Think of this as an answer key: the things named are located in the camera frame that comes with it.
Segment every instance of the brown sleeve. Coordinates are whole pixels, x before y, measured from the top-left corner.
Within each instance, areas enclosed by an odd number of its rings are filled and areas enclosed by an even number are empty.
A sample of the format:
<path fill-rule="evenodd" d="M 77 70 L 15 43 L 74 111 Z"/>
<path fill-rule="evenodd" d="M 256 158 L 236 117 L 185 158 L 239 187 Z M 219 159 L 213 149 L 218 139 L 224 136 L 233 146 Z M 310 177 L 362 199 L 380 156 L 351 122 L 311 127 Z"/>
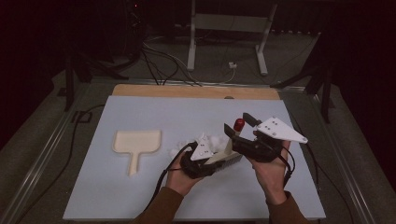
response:
<path fill-rule="evenodd" d="M 167 187 L 162 187 L 146 211 L 141 213 L 131 224 L 172 223 L 183 196 Z"/>
<path fill-rule="evenodd" d="M 273 224 L 305 224 L 308 220 L 300 212 L 297 203 L 290 192 L 285 191 L 287 200 L 282 204 L 267 204 Z"/>

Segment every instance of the hand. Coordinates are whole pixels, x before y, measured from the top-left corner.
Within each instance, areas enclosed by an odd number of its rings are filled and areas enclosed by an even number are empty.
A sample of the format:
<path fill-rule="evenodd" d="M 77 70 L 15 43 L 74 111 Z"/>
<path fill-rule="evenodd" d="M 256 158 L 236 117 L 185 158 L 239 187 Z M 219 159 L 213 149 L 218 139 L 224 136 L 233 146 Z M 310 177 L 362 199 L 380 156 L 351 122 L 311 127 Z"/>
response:
<path fill-rule="evenodd" d="M 285 149 L 282 150 L 281 155 L 285 160 L 288 159 L 288 151 L 290 141 L 283 141 Z M 286 194 L 283 190 L 284 175 L 286 165 L 280 158 L 276 158 L 271 162 L 258 162 L 247 158 L 253 165 L 256 172 L 257 180 L 264 190 L 267 202 L 270 204 L 281 204 L 286 201 Z"/>
<path fill-rule="evenodd" d="M 202 178 L 191 179 L 180 169 L 180 160 L 185 152 L 181 153 L 175 162 L 172 164 L 171 169 L 177 169 L 174 171 L 168 171 L 168 177 L 166 179 L 166 187 L 173 189 L 177 193 L 186 196 L 192 187 L 198 183 Z"/>

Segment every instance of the table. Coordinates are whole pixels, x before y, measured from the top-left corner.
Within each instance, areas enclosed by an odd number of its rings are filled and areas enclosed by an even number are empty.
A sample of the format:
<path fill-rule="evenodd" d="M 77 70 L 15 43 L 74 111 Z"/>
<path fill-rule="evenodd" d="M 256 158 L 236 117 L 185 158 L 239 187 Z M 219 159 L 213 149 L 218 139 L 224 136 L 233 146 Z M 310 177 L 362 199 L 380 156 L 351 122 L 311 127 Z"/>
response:
<path fill-rule="evenodd" d="M 223 123 L 232 124 L 242 112 L 260 119 L 276 114 L 290 125 L 286 107 L 272 89 L 118 85 L 107 100 L 64 219 L 134 218 L 149 202 L 162 169 L 171 160 L 170 148 L 202 131 L 222 134 Z M 129 157 L 111 149 L 115 131 L 158 128 L 163 132 L 161 148 L 142 156 L 138 173 L 128 176 Z M 241 136 L 251 139 L 251 131 L 246 127 Z M 324 218 L 299 145 L 292 143 L 290 152 L 297 164 L 286 189 L 293 192 L 307 218 Z M 268 218 L 264 200 L 251 165 L 242 159 L 195 186 L 177 211 L 176 220 Z"/>

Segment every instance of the dark background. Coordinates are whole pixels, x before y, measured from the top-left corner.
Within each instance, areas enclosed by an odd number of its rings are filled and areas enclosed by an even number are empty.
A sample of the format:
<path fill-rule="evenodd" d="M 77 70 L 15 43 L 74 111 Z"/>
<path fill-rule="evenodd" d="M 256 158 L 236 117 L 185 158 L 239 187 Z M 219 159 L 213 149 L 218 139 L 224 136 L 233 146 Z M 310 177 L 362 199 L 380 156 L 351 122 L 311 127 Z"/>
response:
<path fill-rule="evenodd" d="M 97 2 L 109 4 L 109 1 Z M 186 10 L 190 7 L 189 1 L 136 2 L 140 4 L 138 13 L 143 22 L 159 34 L 175 36 L 175 23 L 190 22 L 190 11 Z M 268 9 L 268 4 L 257 7 L 262 1 L 230 1 L 227 5 L 223 2 L 203 0 L 197 10 L 218 11 L 222 4 L 222 13 L 254 16 Z M 111 15 L 108 18 L 120 21 L 124 27 L 124 2 L 113 3 L 104 7 Z M 82 46 L 92 57 L 111 60 L 112 54 L 125 53 L 120 52 L 122 46 L 115 44 L 125 33 L 120 27 L 106 25 L 105 18 L 98 18 L 98 8 L 93 1 L 1 1 L 0 8 L 1 148 L 52 91 L 50 79 L 64 70 L 65 37 Z M 321 32 L 305 67 L 321 65 L 323 61 L 334 62 L 332 83 L 341 89 L 394 188 L 395 11 L 391 1 L 286 1 L 279 5 L 273 26 L 277 33 L 293 31 L 315 35 Z M 80 34 L 79 38 L 67 33 L 70 31 L 67 28 L 77 29 L 72 33 Z M 92 36 L 92 32 L 96 32 L 97 37 L 84 40 L 84 34 Z M 128 51 L 134 50 L 138 49 L 130 46 Z"/>

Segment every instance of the white tabletop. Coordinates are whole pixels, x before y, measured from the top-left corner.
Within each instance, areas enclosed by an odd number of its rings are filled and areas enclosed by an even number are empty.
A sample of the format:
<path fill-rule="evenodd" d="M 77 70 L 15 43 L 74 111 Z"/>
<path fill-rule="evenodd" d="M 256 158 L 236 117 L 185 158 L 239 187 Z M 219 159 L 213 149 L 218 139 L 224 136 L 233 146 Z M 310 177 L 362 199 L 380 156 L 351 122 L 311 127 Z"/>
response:
<path fill-rule="evenodd" d="M 287 109 L 280 100 L 109 96 L 64 219 L 136 217 L 146 207 L 162 170 L 171 161 L 171 149 L 202 133 L 224 134 L 223 124 L 233 126 L 244 112 L 261 120 L 276 116 L 291 126 Z M 161 147 L 152 154 L 142 155 L 137 173 L 128 176 L 129 156 L 112 150 L 114 134 L 116 131 L 149 130 L 162 131 Z M 252 131 L 253 128 L 246 125 L 241 136 L 252 140 Z M 292 143 L 290 152 L 296 161 L 296 170 L 286 190 L 292 192 L 305 217 L 324 218 L 299 144 Z M 184 199 L 175 220 L 262 219 L 268 216 L 262 189 L 251 164 L 243 158 L 199 182 Z"/>

